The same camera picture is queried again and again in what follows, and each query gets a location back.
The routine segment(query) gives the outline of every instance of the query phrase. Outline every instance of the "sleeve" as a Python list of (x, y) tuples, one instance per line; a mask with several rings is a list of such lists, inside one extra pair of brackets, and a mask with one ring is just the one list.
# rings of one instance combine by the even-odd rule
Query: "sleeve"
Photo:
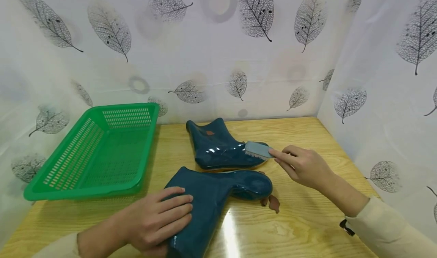
[(33, 256), (33, 258), (47, 257), (80, 258), (77, 247), (77, 233), (69, 234), (49, 244)]
[(376, 197), (370, 198), (357, 217), (346, 219), (348, 226), (379, 258), (429, 258), (437, 255), (437, 245), (433, 241)]

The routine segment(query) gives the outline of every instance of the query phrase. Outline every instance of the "green basket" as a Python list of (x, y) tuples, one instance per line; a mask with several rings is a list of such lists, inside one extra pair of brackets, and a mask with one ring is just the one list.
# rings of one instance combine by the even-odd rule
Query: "green basket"
[(158, 112), (156, 103), (88, 109), (26, 187), (24, 197), (35, 201), (137, 193)]

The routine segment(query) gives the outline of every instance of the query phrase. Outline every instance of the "curtain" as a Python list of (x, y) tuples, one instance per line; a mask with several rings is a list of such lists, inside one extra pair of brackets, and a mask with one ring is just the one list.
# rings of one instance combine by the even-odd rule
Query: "curtain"
[[(31, 206), (26, 184), (81, 114), (136, 102), (159, 103), (160, 124), (318, 115), (365, 177), (397, 183), (388, 193), (369, 181), (425, 232), (436, 201), (426, 186), (437, 188), (435, 117), (423, 116), (434, 108), (433, 56), (416, 76), (396, 52), (419, 2), (0, 1), (0, 245)], [(365, 102), (343, 124), (334, 106), (348, 88)], [(400, 178), (372, 175), (379, 162)]]
[(436, 1), (363, 0), (317, 117), (383, 200), (437, 242)]

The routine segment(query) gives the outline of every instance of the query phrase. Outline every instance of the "wooden table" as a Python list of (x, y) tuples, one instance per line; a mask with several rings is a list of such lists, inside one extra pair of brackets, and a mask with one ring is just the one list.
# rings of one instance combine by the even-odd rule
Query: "wooden table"
[[(343, 149), (314, 117), (226, 123), (241, 141), (264, 141), (276, 149), (292, 143), (314, 149), (334, 172), (366, 195), (377, 195)], [(181, 166), (197, 169), (184, 124), (158, 126), (149, 162), (148, 186), (134, 197), (87, 201), (38, 201), (5, 245), (0, 257), (31, 257), (52, 241), (81, 231), (126, 207), (147, 192), (161, 190)], [(376, 257), (357, 236), (339, 228), (343, 214), (319, 192), (294, 183), (273, 160), (258, 168), (273, 182), (279, 214), (258, 201), (229, 198), (205, 258)], [(113, 257), (141, 257), (124, 247)]]

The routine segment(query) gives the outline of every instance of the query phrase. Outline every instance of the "brush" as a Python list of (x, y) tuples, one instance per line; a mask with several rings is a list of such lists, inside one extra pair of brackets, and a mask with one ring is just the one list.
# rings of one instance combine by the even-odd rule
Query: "brush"
[(252, 157), (261, 158), (262, 160), (268, 160), (269, 158), (273, 158), (273, 156), (269, 154), (270, 149), (271, 148), (267, 145), (262, 145), (258, 142), (248, 141), (245, 145), (245, 154), (248, 154)]

